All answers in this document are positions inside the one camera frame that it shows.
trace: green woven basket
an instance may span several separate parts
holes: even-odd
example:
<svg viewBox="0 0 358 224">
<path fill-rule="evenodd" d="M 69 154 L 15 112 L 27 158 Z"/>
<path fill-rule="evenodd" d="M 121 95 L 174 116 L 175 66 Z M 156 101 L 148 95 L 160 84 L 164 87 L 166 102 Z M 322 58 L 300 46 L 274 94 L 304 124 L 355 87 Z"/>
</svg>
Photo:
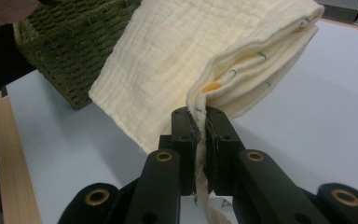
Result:
<svg viewBox="0 0 358 224">
<path fill-rule="evenodd" d="M 19 51 L 70 103 L 91 102 L 89 90 L 141 0 L 69 0 L 39 6 L 14 24 Z"/>
</svg>

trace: cream towel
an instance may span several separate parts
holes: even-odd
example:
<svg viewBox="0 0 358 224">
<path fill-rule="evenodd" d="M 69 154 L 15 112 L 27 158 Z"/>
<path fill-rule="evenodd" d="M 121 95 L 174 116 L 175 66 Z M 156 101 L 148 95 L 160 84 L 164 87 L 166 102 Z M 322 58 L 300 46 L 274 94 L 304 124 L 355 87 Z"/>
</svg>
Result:
<svg viewBox="0 0 358 224">
<path fill-rule="evenodd" d="M 89 96 L 149 153 L 171 132 L 178 107 L 187 105 L 203 131 L 206 105 L 233 119 L 259 102 L 296 62 L 322 13 L 312 0 L 144 0 Z M 220 216 L 206 206 L 203 163 L 201 140 L 198 193 L 212 222 Z"/>
</svg>

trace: table surface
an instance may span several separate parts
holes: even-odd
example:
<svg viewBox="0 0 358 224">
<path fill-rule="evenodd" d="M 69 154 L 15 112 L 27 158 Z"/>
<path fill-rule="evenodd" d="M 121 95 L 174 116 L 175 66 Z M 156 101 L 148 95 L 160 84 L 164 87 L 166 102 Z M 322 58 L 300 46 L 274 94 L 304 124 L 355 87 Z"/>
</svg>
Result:
<svg viewBox="0 0 358 224">
<path fill-rule="evenodd" d="M 232 123 L 247 148 L 267 152 L 301 188 L 358 189 L 358 29 L 318 26 L 277 88 Z M 43 223 L 57 223 L 86 186 L 120 188 L 141 173 L 146 155 L 95 104 L 72 110 L 37 71 L 7 91 Z M 182 223 L 206 223 L 189 198 L 181 215 Z"/>
</svg>

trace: folded cloth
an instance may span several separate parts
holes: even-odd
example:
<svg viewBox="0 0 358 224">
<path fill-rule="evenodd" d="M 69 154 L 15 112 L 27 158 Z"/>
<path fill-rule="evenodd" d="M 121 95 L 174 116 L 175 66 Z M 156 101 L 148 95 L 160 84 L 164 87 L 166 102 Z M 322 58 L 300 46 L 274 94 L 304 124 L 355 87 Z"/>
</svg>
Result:
<svg viewBox="0 0 358 224">
<path fill-rule="evenodd" d="M 322 13 L 312 0 L 144 0 L 89 96 L 147 153 L 184 105 L 203 137 L 205 106 L 230 119 L 249 110 L 296 62 Z M 201 140 L 196 177 L 207 203 L 204 149 Z"/>
</svg>

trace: white surface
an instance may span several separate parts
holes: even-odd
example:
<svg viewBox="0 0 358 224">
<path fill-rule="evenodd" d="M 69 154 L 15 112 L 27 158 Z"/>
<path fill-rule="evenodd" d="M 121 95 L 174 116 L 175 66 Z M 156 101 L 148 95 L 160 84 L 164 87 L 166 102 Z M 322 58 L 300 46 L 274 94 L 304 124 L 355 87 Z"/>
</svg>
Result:
<svg viewBox="0 0 358 224">
<path fill-rule="evenodd" d="M 233 124 L 247 148 L 266 151 L 300 187 L 358 189 L 358 30 L 318 25 L 278 87 Z M 37 72 L 7 90 L 44 223 L 57 223 L 86 186 L 120 188 L 141 173 L 145 154 L 96 105 L 73 111 Z M 181 223 L 205 223 L 188 198 Z"/>
</svg>

